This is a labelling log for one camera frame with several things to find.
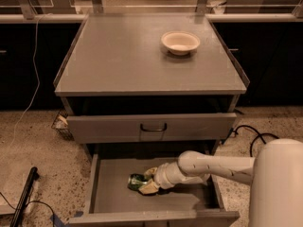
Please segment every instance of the speckled floor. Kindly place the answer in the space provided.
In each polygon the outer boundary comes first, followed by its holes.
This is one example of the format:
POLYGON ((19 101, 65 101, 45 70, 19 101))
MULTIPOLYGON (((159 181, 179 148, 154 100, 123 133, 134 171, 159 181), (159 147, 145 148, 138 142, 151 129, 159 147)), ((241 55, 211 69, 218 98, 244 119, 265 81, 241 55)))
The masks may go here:
MULTIPOLYGON (((244 107, 235 127, 247 124, 260 132, 270 132, 281 138, 303 142, 303 106, 244 107)), ((16 204, 22 193, 28 172, 38 167, 40 178, 34 184, 32 200, 49 204, 63 223, 82 211, 89 182, 90 155, 83 146, 66 141, 51 125, 57 111, 30 111, 18 124, 12 143, 14 125, 21 112, 0 112, 0 191, 16 204)), ((244 128, 219 146, 216 155, 249 156, 249 146, 256 135, 244 128)), ((257 154, 262 143, 256 143, 257 154)), ((237 210, 241 217, 232 227, 248 224, 249 186, 218 178, 227 210, 237 210)), ((0 198, 0 205, 5 202, 0 198)), ((52 226, 50 210, 32 203, 26 210, 22 226, 52 226)), ((9 226, 11 216, 0 218, 0 226, 9 226)))

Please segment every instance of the black pole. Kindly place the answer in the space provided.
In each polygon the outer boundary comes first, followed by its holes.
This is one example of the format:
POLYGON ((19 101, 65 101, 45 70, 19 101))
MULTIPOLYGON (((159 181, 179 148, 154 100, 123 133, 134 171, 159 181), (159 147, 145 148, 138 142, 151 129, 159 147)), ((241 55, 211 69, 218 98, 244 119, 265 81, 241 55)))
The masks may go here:
POLYGON ((10 223, 10 227, 19 226, 19 222, 21 220, 22 213, 25 210, 27 198, 29 196, 32 184, 33 184, 34 180, 36 180, 39 177, 37 170, 38 170, 37 167, 33 167, 29 172, 25 188, 23 189, 23 192, 22 192, 21 198, 18 202, 15 214, 13 215, 12 221, 10 223))

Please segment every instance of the open drawer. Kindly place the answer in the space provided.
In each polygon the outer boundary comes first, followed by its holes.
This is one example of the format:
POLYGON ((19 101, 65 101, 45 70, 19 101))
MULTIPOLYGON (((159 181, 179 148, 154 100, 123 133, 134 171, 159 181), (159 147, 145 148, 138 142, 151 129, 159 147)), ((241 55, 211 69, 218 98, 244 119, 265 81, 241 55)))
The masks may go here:
POLYGON ((142 196, 127 187, 129 175, 172 162, 185 150, 205 152, 201 142, 98 144, 84 214, 70 226, 230 226, 238 212, 224 210, 215 178, 205 184, 176 185, 142 196))
POLYGON ((225 139, 234 113, 69 116, 80 144, 225 139))

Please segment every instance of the bowl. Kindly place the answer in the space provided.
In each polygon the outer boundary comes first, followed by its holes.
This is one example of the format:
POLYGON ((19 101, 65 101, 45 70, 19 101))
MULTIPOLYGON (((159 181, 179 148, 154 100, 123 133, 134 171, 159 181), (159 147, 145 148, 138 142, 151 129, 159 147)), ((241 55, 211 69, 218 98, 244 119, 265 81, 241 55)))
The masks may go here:
POLYGON ((172 54, 185 56, 200 45, 200 39, 189 32, 171 31, 161 37, 162 45, 172 54))

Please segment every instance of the white cable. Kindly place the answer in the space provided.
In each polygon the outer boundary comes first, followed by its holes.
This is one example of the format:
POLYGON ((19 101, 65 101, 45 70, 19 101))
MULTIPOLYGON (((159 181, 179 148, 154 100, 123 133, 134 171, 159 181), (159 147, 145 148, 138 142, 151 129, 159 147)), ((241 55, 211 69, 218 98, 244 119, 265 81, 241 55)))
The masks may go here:
POLYGON ((16 128, 18 126, 18 124, 20 123, 20 121, 22 120, 22 118, 24 117, 24 115, 26 114, 26 112, 30 109, 36 95, 37 95, 37 92, 39 90, 39 87, 40 87, 40 79, 39 79, 39 74, 38 74, 38 70, 37 70, 37 65, 36 65, 36 54, 37 54, 37 47, 38 47, 38 24, 39 22, 45 18, 45 16, 47 15, 50 15, 51 13, 48 13, 48 14, 45 14, 44 16, 42 16, 41 18, 39 18, 36 22, 36 31, 35 31, 35 48, 34 48, 34 54, 33 54, 33 57, 32 57, 32 61, 33 61, 33 65, 34 65, 34 68, 35 68, 35 74, 36 74, 36 78, 37 78, 37 87, 36 87, 36 90, 35 90, 35 93, 32 97, 32 99, 30 100, 30 103, 28 105, 28 107, 23 111, 23 113, 21 114, 21 117, 19 118, 19 120, 17 121, 17 123, 15 124, 15 126, 13 127, 13 137, 12 137, 12 141, 11 143, 9 144, 9 149, 10 147, 12 146, 12 144, 14 143, 15 141, 15 138, 16 138, 16 128))

